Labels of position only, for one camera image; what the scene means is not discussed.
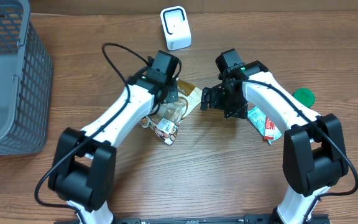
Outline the brown snack bag red label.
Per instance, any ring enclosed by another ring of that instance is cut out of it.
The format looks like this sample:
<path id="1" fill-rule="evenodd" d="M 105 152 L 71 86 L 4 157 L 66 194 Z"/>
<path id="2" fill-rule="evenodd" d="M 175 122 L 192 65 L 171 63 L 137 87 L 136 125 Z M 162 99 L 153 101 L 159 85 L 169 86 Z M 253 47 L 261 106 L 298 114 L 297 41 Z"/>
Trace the brown snack bag red label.
<path id="1" fill-rule="evenodd" d="M 139 124 L 150 128 L 168 145 L 172 145 L 177 137 L 179 125 L 200 104 L 202 91 L 191 83 L 177 80 L 178 101 L 163 104 L 152 116 L 145 116 Z"/>

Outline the teal tissue pack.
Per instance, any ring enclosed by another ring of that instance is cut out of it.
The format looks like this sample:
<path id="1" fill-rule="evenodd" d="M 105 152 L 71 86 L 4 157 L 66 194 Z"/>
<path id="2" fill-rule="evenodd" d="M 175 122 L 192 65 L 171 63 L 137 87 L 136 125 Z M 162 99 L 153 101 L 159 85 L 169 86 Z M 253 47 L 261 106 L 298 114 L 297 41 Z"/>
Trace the teal tissue pack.
<path id="1" fill-rule="evenodd" d="M 259 133 L 264 138 L 265 131 L 265 119 L 268 118 L 265 113 L 258 107 L 253 107 L 248 111 L 248 120 L 255 126 L 255 128 L 259 131 Z M 279 139 L 282 136 L 282 133 L 275 126 L 275 138 L 274 140 L 267 140 L 267 142 L 271 145 L 274 141 Z"/>

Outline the red stick packet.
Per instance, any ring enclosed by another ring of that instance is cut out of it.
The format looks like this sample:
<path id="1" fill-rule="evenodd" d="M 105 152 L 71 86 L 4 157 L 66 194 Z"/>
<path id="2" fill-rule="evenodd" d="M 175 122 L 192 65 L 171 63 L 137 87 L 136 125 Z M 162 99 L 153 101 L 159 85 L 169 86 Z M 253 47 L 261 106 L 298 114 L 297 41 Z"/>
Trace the red stick packet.
<path id="1" fill-rule="evenodd" d="M 266 140 L 274 140 L 275 138 L 275 125 L 269 119 L 265 119 L 265 131 L 264 131 L 264 139 Z"/>

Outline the green lid jar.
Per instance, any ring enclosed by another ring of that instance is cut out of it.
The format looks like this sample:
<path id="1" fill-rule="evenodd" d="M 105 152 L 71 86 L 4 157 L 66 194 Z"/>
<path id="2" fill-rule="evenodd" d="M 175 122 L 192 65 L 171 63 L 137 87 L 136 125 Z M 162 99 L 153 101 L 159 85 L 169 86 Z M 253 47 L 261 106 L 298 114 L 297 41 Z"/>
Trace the green lid jar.
<path id="1" fill-rule="evenodd" d="M 304 106 L 310 108 L 315 103 L 315 95 L 314 93 L 307 88 L 299 88 L 297 89 L 292 96 L 298 100 Z"/>

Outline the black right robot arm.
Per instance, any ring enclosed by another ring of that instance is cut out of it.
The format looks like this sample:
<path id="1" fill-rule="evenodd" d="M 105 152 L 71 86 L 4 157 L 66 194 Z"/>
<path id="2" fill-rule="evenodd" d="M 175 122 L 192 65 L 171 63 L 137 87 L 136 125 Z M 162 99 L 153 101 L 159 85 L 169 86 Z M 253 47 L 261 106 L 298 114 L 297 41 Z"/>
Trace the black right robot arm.
<path id="1" fill-rule="evenodd" d="M 301 104 L 264 64 L 244 63 L 235 49 L 221 53 L 215 62 L 222 82 L 203 89 L 201 109 L 246 119 L 252 103 L 284 137 L 282 167 L 289 184 L 285 197 L 271 215 L 246 215 L 245 223 L 329 223 L 327 215 L 312 211 L 349 170 L 338 118 L 321 116 Z"/>

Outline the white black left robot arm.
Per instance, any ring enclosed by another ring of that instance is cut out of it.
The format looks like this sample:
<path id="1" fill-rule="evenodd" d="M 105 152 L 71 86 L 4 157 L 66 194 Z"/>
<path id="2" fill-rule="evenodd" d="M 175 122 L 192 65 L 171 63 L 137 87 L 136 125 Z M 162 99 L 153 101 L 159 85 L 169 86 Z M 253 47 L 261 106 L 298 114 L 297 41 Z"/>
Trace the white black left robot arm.
<path id="1" fill-rule="evenodd" d="M 142 118 L 163 103 L 177 101 L 181 61 L 158 51 L 124 82 L 120 97 L 97 120 L 60 135 L 51 169 L 50 190 L 72 209 L 77 223 L 112 223 L 107 198 L 114 182 L 117 148 Z"/>

